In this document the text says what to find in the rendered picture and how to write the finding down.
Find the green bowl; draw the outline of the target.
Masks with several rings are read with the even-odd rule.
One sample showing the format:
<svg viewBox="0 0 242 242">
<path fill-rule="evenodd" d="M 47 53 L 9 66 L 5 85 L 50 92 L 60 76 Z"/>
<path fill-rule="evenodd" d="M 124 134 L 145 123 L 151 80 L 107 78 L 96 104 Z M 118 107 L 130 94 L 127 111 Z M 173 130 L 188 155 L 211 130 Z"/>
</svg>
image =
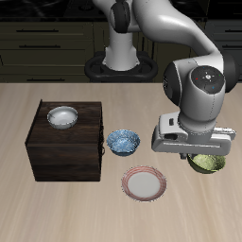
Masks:
<svg viewBox="0 0 242 242">
<path fill-rule="evenodd" d="M 188 154 L 187 160 L 197 172 L 202 174 L 215 173 L 226 164 L 225 157 L 219 155 Z"/>
</svg>

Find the red rimmed white plate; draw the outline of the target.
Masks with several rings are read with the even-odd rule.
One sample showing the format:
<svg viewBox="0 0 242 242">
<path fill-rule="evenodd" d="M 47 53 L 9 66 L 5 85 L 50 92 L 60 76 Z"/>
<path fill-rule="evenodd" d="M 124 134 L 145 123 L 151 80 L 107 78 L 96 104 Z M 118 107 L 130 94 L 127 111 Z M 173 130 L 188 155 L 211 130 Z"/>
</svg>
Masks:
<svg viewBox="0 0 242 242">
<path fill-rule="evenodd" d="M 139 165 L 129 169 L 123 175 L 121 187 L 131 199 L 139 202 L 152 202 L 164 194 L 167 181 L 158 169 Z"/>
</svg>

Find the dark wooden cabinet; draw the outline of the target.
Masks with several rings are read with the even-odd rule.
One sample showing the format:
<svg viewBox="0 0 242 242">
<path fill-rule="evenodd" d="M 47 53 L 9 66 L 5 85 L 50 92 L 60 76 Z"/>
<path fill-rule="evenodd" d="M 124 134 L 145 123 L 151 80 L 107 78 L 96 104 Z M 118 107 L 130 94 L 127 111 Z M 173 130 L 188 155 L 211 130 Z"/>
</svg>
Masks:
<svg viewBox="0 0 242 242">
<path fill-rule="evenodd" d="M 102 104 L 69 102 L 78 111 L 70 129 L 56 130 L 47 114 L 60 102 L 41 101 L 26 138 L 26 151 L 37 182 L 98 182 L 103 147 Z"/>
</svg>

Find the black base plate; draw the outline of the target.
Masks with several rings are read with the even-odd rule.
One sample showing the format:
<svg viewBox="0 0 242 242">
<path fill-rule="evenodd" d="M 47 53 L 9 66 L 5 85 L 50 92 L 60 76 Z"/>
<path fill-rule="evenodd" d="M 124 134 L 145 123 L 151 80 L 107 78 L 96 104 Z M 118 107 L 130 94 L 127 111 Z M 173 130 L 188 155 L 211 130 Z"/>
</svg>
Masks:
<svg viewBox="0 0 242 242">
<path fill-rule="evenodd" d="M 138 51 L 139 65 L 128 71 L 114 71 L 103 64 L 104 51 L 97 51 L 85 63 L 85 75 L 93 83 L 150 83 L 158 74 L 158 65 L 147 52 Z"/>
</svg>

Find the white bowl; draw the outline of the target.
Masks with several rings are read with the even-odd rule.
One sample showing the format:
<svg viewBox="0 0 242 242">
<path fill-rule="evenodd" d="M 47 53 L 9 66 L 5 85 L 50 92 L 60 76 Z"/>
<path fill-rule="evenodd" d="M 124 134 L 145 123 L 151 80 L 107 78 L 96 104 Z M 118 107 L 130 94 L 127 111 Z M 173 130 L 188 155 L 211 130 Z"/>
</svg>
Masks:
<svg viewBox="0 0 242 242">
<path fill-rule="evenodd" d="M 47 121 L 56 130 L 72 128 L 78 121 L 78 112 L 68 106 L 59 106 L 47 114 Z"/>
</svg>

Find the dark kitchen cupboards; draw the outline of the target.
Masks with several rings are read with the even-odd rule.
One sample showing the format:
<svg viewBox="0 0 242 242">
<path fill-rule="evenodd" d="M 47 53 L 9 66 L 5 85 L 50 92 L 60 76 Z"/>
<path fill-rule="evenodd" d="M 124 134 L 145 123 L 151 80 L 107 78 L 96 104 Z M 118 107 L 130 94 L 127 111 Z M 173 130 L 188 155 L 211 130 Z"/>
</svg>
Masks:
<svg viewBox="0 0 242 242">
<path fill-rule="evenodd" d="M 17 29 L 59 32 L 22 33 L 16 32 Z M 232 75 L 234 67 L 239 69 L 235 59 L 205 34 L 223 57 L 232 59 L 226 67 L 226 73 Z M 145 51 L 158 65 L 158 74 L 151 82 L 164 82 L 164 72 L 171 62 L 197 55 L 184 44 L 153 42 L 141 31 L 134 32 L 131 39 L 136 55 Z M 19 48 L 22 44 L 57 44 L 60 48 Z M 108 19 L 93 0 L 0 0 L 0 82 L 26 82 L 27 78 L 91 82 L 84 72 L 85 63 L 97 51 L 106 53 L 109 45 Z"/>
</svg>

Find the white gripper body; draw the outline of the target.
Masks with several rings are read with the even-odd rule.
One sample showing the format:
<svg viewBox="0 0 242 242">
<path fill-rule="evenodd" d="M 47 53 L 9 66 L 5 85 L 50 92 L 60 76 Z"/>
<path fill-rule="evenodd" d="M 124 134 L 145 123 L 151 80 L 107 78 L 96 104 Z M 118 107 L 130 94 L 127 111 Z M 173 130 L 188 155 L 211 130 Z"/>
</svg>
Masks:
<svg viewBox="0 0 242 242">
<path fill-rule="evenodd" d="M 164 139 L 159 133 L 159 126 L 156 126 L 152 135 L 151 148 L 156 152 L 225 156 L 231 150 L 235 135 L 235 130 L 215 128 L 208 143 L 205 145 L 190 145 L 184 141 Z"/>
</svg>

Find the blue patterned bowl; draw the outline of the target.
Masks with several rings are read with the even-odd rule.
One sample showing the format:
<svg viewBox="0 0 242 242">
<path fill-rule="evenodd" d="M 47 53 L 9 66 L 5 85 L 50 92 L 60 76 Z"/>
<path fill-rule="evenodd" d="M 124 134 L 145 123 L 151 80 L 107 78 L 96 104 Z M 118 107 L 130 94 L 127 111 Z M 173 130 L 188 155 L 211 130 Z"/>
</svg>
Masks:
<svg viewBox="0 0 242 242">
<path fill-rule="evenodd" d="M 107 146 L 118 156 L 130 156 L 140 146 L 140 137 L 131 130 L 116 130 L 108 135 Z"/>
</svg>

